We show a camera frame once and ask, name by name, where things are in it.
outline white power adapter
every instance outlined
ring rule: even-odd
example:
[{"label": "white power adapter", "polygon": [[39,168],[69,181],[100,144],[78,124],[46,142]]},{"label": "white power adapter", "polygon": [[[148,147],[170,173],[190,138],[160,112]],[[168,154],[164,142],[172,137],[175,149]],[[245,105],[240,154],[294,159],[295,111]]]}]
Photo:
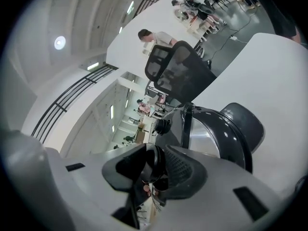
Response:
[{"label": "white power adapter", "polygon": [[236,36],[232,36],[232,37],[230,37],[230,39],[236,41],[236,40],[237,40],[237,37],[236,37]]}]

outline sneaker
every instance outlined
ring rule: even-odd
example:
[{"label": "sneaker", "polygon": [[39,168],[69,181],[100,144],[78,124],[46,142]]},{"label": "sneaker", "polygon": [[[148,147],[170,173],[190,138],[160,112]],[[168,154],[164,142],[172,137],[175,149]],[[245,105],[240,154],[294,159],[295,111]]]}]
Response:
[{"label": "sneaker", "polygon": [[207,60],[206,62],[207,62],[207,68],[209,70],[211,70],[212,69],[212,60]]}]

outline floor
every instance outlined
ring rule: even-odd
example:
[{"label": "floor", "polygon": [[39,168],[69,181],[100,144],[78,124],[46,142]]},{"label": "floor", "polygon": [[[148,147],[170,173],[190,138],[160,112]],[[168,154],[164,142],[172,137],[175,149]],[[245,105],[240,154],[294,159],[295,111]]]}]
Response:
[{"label": "floor", "polygon": [[[249,22],[249,17],[254,13],[256,14],[251,17],[250,23],[236,33],[237,39],[243,42],[248,42],[256,33],[274,34],[274,29],[271,25],[270,19],[262,7],[258,7],[257,11],[256,9],[252,9],[244,12],[243,10],[246,10],[247,7],[241,4],[242,10],[236,1],[227,3],[226,5],[228,8],[223,7],[225,11],[218,7],[216,9],[216,15],[225,20],[228,25],[222,27],[217,34],[206,36],[207,42],[203,42],[202,44],[205,49],[205,55],[203,57],[204,61],[211,59],[215,51],[219,50],[229,36],[235,32],[230,30],[230,28],[235,30],[242,28]],[[222,50],[216,52],[212,59],[212,72],[216,76],[219,76],[241,52],[245,45],[245,43],[229,39]]]}]

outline black hair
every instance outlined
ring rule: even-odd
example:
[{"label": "black hair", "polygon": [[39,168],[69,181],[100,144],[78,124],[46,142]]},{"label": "black hair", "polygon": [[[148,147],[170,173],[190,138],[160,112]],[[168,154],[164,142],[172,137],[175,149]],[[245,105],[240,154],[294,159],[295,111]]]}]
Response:
[{"label": "black hair", "polygon": [[140,32],[138,33],[138,37],[139,37],[140,40],[142,40],[142,38],[143,38],[144,36],[149,36],[151,33],[152,33],[152,32],[150,32],[150,31],[147,30],[147,29],[142,29],[142,30],[140,30]]},{"label": "black hair", "polygon": [[177,1],[177,0],[172,0],[171,1],[171,3],[172,3],[172,6],[175,6],[175,5],[177,5],[177,3],[178,3],[179,1]]}]

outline black mesh chair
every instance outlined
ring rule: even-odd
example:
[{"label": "black mesh chair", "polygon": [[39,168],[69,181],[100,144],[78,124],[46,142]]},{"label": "black mesh chair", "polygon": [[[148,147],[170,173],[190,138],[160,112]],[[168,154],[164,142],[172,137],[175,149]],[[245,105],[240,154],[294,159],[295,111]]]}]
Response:
[{"label": "black mesh chair", "polygon": [[216,79],[207,63],[185,41],[172,48],[155,45],[145,74],[155,88],[181,103],[194,100]]}]

